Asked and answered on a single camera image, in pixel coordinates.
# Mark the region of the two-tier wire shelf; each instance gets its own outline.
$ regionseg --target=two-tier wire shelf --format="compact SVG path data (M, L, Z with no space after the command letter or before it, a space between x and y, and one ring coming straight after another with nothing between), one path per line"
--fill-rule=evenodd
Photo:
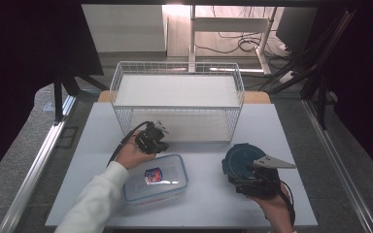
M122 61L110 95L124 134L159 120L167 142L230 142L244 86L236 63Z

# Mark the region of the person's left hand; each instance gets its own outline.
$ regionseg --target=person's left hand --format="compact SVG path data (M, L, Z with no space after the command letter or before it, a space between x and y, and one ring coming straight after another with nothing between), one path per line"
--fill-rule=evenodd
M145 154L138 149L135 143L135 137L138 133L139 131L136 131L134 135L129 138L128 142L123 145L115 158L115 162L119 163L127 170L134 168L145 161L155 159L156 157L156 153Z

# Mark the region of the sleeve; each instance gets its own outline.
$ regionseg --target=sleeve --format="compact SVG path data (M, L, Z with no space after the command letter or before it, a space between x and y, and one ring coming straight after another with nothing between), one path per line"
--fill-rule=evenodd
M111 162L84 188L55 232L102 232L128 176L122 165Z

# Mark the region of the black curtain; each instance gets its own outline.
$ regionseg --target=black curtain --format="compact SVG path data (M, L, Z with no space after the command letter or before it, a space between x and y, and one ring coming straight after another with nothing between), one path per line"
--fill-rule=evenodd
M0 161L57 78L103 75L81 4L0 1Z
M373 0L359 5L325 74L335 112L373 159Z

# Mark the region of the red and blue label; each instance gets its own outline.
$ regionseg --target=red and blue label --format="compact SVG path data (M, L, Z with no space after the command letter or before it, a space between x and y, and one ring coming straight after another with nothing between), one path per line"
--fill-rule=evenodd
M156 184L162 181L162 171L160 168L152 168L145 171L145 182L147 184Z

